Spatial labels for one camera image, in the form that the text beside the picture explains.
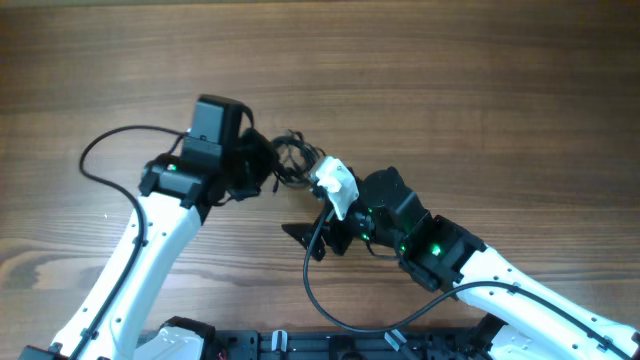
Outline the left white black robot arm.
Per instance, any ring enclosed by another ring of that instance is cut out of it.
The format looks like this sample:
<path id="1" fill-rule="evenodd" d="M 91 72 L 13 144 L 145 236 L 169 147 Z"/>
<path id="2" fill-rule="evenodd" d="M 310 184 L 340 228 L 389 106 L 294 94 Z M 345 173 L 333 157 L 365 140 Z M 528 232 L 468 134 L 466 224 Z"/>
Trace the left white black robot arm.
<path id="1" fill-rule="evenodd" d="M 276 166 L 269 140 L 253 126 L 251 109 L 202 95 L 191 128 L 144 167 L 128 227 L 81 307 L 48 348 L 25 347 L 23 359 L 214 358 L 214 327 L 170 319 L 148 342 L 144 323 L 177 257 L 199 233 L 210 210 L 256 197 Z"/>

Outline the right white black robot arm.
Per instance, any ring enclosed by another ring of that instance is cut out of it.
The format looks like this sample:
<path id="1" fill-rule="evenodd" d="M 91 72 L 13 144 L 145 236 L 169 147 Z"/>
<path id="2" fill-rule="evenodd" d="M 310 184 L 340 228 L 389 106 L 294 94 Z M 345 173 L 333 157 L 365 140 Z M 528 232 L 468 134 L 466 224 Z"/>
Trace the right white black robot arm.
<path id="1" fill-rule="evenodd" d="M 346 252 L 352 240 L 392 249 L 411 279 L 440 297 L 485 311 L 459 350 L 488 359 L 636 359 L 639 332 L 586 310 L 538 283 L 462 226 L 423 207 L 418 195 L 389 167 L 365 179 L 338 167 L 313 176 L 312 191 L 325 204 L 312 223 L 282 229 L 306 250 Z"/>

